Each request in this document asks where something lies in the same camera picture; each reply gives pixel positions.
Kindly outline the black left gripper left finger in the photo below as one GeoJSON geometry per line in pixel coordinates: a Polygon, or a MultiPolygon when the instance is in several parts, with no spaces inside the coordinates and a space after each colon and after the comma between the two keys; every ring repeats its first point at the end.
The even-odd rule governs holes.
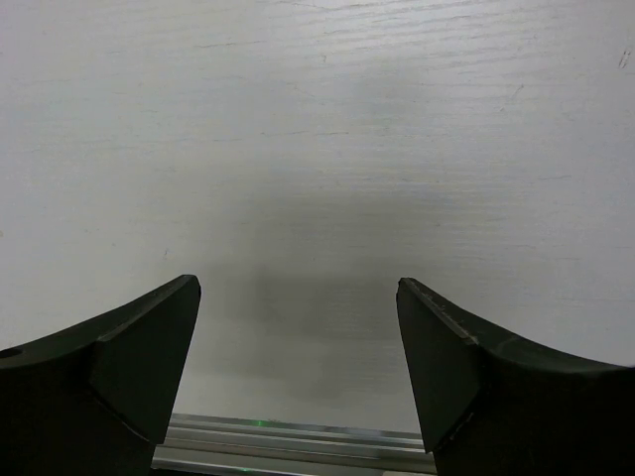
{"type": "Polygon", "coordinates": [[[183,275],[1,353],[4,475],[147,475],[166,438],[200,303],[183,275]]]}

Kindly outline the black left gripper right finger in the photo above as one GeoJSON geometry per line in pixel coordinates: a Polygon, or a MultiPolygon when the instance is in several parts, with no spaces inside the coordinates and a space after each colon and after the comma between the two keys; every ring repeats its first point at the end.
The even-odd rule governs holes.
{"type": "Polygon", "coordinates": [[[441,475],[630,475],[634,371],[547,347],[412,278],[399,327],[441,475]]]}

